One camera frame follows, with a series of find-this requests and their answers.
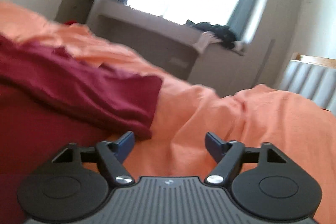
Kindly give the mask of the dark red knit garment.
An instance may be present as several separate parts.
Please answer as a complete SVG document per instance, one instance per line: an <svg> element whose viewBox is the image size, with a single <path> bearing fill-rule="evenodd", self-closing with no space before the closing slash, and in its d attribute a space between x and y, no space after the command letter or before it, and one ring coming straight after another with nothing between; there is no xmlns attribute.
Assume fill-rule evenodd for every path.
<svg viewBox="0 0 336 224"><path fill-rule="evenodd" d="M75 60L64 47L1 37L1 223L25 216L17 188L69 142L149 139L161 78Z"/></svg>

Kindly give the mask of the pile of dark clothes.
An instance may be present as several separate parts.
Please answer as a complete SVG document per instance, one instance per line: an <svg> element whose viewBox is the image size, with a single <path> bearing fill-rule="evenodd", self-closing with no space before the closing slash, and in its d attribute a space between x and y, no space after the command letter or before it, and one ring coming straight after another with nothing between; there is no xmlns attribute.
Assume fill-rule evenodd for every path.
<svg viewBox="0 0 336 224"><path fill-rule="evenodd" d="M222 26L219 24L212 25L210 22L194 23L190 20L186 21L185 26L195 28L202 32L212 33L217 39L220 40L221 46L225 49L233 50L238 45L237 36L229 26Z"/></svg>

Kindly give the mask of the orange duvet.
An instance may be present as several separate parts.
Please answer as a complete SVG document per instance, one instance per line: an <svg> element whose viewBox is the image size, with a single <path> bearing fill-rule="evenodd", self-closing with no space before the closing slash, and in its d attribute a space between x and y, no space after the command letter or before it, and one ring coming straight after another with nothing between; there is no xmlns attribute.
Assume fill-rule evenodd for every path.
<svg viewBox="0 0 336 224"><path fill-rule="evenodd" d="M320 184L322 202L315 219L335 223L335 116L314 102L265 85L220 98L213 89L169 75L128 47L94 36L86 26L55 23L7 1L1 1L1 37L64 47L93 67L105 64L161 78L152 136L135 134L125 163L133 176L205 177L215 166L204 144L209 131L248 147L270 142Z"/></svg>

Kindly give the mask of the grey padded headboard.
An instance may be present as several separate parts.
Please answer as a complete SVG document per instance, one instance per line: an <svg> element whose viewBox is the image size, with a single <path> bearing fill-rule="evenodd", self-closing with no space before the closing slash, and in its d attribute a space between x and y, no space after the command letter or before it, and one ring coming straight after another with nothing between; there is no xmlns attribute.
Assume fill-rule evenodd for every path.
<svg viewBox="0 0 336 224"><path fill-rule="evenodd" d="M278 89L299 94L335 114L335 79L334 59L294 53Z"/></svg>

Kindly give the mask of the tall grey closet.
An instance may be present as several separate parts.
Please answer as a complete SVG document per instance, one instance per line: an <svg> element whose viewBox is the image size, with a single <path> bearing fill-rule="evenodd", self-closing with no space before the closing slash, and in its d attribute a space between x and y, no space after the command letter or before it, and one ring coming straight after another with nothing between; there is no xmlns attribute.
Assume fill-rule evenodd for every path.
<svg viewBox="0 0 336 224"><path fill-rule="evenodd" d="M302 0L267 0L258 28L232 83L234 91L272 87L291 44Z"/></svg>

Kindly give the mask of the white cloth hanging off ledge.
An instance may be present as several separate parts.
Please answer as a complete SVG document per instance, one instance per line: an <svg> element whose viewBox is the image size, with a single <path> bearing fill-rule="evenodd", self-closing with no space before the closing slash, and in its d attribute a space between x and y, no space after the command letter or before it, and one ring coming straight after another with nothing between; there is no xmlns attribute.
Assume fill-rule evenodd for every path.
<svg viewBox="0 0 336 224"><path fill-rule="evenodd" d="M193 49L200 55L203 54L210 44L221 43L222 40L215 36L212 32L203 32L196 43L192 44Z"/></svg>

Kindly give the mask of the red object on floor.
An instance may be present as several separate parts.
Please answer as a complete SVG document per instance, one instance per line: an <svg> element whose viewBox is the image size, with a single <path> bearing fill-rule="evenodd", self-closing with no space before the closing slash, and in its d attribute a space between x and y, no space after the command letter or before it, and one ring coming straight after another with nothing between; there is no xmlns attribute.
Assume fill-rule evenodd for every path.
<svg viewBox="0 0 336 224"><path fill-rule="evenodd" d="M77 23L76 20L69 20L69 21L65 22L64 24L70 26L70 25L73 25L73 24L76 24L76 23Z"/></svg>

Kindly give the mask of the right blue-grey curtain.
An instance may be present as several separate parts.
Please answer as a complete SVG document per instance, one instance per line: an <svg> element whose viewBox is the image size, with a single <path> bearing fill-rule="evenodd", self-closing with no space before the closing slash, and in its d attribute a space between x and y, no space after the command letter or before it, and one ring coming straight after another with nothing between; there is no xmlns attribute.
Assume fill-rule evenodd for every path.
<svg viewBox="0 0 336 224"><path fill-rule="evenodd" d="M228 21L230 30L236 35L238 40L243 36L255 3L256 0L239 0Z"/></svg>

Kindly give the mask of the grey window seat cabinet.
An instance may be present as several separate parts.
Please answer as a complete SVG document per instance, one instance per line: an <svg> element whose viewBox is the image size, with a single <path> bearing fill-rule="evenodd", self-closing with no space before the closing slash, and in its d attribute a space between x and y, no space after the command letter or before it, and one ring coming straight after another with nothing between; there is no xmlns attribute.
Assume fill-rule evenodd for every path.
<svg viewBox="0 0 336 224"><path fill-rule="evenodd" d="M144 59L192 84L218 88L230 81L231 65L242 52L227 50L220 43L200 52L197 43L209 36L115 1L94 5L87 19L94 34L138 52Z"/></svg>

